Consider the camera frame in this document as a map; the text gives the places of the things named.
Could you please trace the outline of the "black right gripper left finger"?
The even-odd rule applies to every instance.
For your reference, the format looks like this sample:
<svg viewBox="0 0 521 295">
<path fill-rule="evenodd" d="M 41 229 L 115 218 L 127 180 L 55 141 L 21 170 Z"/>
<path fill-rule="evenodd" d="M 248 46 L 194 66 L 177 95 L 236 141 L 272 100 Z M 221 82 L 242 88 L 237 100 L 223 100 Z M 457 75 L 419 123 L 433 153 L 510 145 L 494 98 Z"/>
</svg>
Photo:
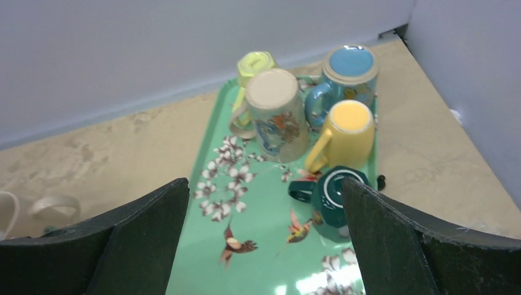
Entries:
<svg viewBox="0 0 521 295">
<path fill-rule="evenodd" d="M 178 178 L 40 237 L 1 242 L 2 294 L 164 294 L 189 204 Z"/>
</svg>

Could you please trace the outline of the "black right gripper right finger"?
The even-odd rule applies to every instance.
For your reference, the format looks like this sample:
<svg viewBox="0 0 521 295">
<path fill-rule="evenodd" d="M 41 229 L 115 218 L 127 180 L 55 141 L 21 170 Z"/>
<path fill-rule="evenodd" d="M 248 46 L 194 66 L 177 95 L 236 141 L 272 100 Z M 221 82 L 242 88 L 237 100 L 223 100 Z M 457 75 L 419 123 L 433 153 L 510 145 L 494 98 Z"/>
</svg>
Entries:
<svg viewBox="0 0 521 295">
<path fill-rule="evenodd" d="M 444 221 L 353 178 L 342 197 L 367 294 L 520 293 L 520 240 Z"/>
</svg>

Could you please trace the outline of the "dark teal mug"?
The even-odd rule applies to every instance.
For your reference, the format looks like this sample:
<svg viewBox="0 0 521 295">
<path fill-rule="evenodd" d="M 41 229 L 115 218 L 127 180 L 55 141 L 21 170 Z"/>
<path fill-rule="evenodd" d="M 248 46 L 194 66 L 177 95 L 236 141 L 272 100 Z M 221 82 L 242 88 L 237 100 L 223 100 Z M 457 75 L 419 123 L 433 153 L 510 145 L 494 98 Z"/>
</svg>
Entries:
<svg viewBox="0 0 521 295">
<path fill-rule="evenodd" d="M 365 173 L 345 166 L 336 166 L 318 178 L 292 181 L 288 187 L 289 196 L 311 205 L 312 224 L 319 234 L 336 243 L 350 241 L 342 198 L 345 178 L 369 184 Z"/>
</svg>

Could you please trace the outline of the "cream mug with coral print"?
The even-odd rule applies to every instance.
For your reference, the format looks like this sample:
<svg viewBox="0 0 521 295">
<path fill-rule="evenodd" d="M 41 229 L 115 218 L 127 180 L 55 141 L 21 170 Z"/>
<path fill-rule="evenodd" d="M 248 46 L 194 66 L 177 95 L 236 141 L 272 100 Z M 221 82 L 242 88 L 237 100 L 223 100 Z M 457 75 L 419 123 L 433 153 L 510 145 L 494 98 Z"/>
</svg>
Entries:
<svg viewBox="0 0 521 295">
<path fill-rule="evenodd" d="M 30 201 L 1 191 L 1 240 L 38 236 L 76 222 L 81 214 L 78 199 L 68 195 Z"/>
</svg>

